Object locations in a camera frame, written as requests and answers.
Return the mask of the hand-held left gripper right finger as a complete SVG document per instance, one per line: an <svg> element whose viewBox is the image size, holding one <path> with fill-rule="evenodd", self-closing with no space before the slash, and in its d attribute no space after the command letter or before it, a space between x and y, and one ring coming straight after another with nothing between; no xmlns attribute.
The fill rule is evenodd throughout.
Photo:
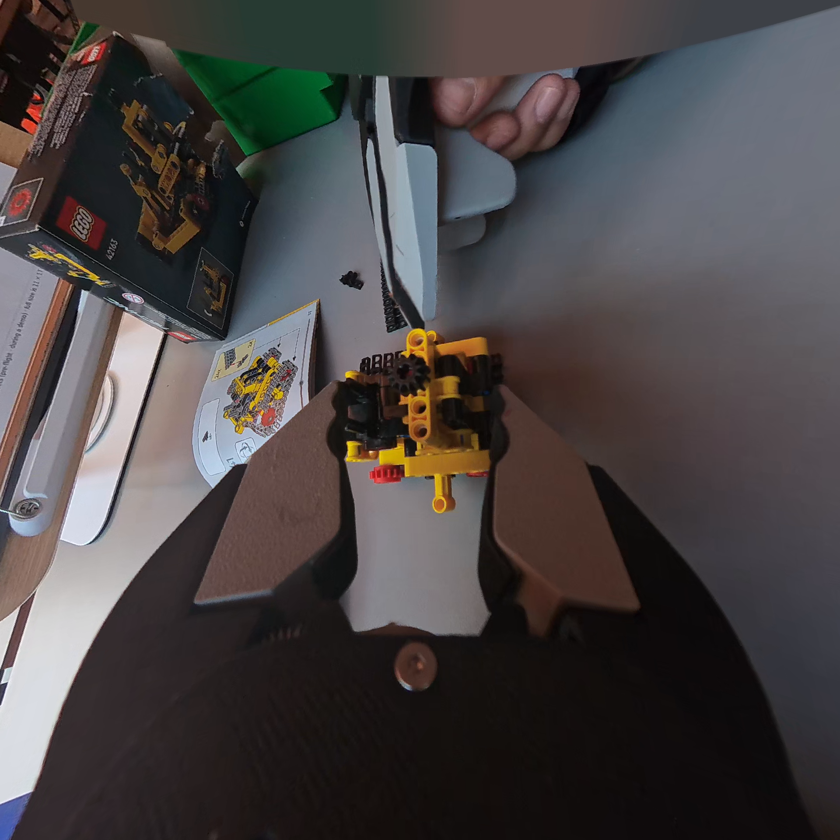
<svg viewBox="0 0 840 840"><path fill-rule="evenodd" d="M535 637L562 612L640 602L585 460L505 385L490 398L478 578L492 616Z"/></svg>

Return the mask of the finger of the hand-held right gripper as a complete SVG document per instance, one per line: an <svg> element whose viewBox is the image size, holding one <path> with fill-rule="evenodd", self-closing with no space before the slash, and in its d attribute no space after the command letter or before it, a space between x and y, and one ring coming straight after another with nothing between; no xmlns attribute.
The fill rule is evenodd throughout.
<svg viewBox="0 0 840 840"><path fill-rule="evenodd" d="M381 144L385 269L406 320L427 322L437 306L438 159L427 144Z"/></svg>
<svg viewBox="0 0 840 840"><path fill-rule="evenodd" d="M385 183L385 168L379 141L372 122L360 121L360 142L364 164L364 177L371 207L374 234L380 251L385 290L395 308L399 308L410 327L423 327L425 321L417 306L408 295L407 289L394 261L394 242L389 221L389 199Z"/></svg>

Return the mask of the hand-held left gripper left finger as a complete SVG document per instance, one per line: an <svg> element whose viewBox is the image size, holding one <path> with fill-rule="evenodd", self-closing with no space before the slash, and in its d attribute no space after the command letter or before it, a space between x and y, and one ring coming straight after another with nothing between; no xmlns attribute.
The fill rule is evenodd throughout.
<svg viewBox="0 0 840 840"><path fill-rule="evenodd" d="M251 457L195 604L336 601L358 569L345 465L350 390L332 382Z"/></svg>

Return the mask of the yellow lego bulldozer model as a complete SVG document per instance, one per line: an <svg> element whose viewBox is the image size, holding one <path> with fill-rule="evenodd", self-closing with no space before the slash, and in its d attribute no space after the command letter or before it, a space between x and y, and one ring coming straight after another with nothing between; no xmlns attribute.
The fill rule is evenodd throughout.
<svg viewBox="0 0 840 840"><path fill-rule="evenodd" d="M413 329L392 371L345 374L345 461L370 464L377 485L432 480L437 514L456 507L452 481L490 471L489 400L501 355L484 337L446 341Z"/></svg>

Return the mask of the lego instruction booklet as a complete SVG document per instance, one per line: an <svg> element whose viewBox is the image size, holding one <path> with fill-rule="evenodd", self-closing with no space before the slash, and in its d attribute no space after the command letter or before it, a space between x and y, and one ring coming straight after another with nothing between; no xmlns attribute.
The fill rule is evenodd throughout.
<svg viewBox="0 0 840 840"><path fill-rule="evenodd" d="M196 466L210 487L308 404L319 314L320 301L311 301L215 353L192 432Z"/></svg>

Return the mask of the dark lego set box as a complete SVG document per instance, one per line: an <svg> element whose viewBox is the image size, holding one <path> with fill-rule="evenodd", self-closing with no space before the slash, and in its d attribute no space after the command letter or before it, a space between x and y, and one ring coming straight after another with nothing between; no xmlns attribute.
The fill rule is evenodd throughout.
<svg viewBox="0 0 840 840"><path fill-rule="evenodd" d="M257 200L210 123L117 33L63 66L1 244L185 343L223 340Z"/></svg>

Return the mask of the person's right hand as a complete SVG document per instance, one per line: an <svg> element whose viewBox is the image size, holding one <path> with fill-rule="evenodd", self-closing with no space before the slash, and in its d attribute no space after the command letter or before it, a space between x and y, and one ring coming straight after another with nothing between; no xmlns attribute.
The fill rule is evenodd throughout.
<svg viewBox="0 0 840 840"><path fill-rule="evenodd" d="M570 126L581 89L574 79L549 74L533 82L513 111L487 110L507 77L434 77L429 80L437 119L510 161L554 147Z"/></svg>

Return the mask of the green storage bin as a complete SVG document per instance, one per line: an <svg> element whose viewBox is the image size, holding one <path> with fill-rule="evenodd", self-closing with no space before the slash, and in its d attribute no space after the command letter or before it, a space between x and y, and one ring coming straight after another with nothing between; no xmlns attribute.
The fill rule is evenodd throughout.
<svg viewBox="0 0 840 840"><path fill-rule="evenodd" d="M145 91L111 91L106 101L154 172L185 168L189 159L237 166L340 115L344 75L206 56L139 35L127 40L143 53Z"/></svg>

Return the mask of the grey bar with screw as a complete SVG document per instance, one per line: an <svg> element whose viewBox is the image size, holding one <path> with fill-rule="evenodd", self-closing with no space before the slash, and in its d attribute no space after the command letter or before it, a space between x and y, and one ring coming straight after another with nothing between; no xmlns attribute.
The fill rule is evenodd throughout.
<svg viewBox="0 0 840 840"><path fill-rule="evenodd" d="M89 398L98 397L97 370L113 313L119 310L81 292L71 329L59 341L58 360L48 362L46 391L36 396L2 483L2 514L17 536L38 537L59 519L60 493L78 471L71 465L74 447L88 439L91 420L85 415Z"/></svg>

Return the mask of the white printed paper sheet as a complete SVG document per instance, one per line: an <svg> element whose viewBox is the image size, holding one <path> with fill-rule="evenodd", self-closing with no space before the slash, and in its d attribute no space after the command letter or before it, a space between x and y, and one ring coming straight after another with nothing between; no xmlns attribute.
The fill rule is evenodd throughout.
<svg viewBox="0 0 840 840"><path fill-rule="evenodd" d="M25 261L2 271L1 434L23 386L56 283L54 276Z"/></svg>

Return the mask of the cardboard box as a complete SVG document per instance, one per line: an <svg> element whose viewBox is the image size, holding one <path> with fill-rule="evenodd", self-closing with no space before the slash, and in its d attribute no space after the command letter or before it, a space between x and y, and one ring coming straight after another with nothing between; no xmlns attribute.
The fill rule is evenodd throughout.
<svg viewBox="0 0 840 840"><path fill-rule="evenodd" d="M33 152L36 135L1 122L1 163L18 170L33 168L42 161Z"/></svg>

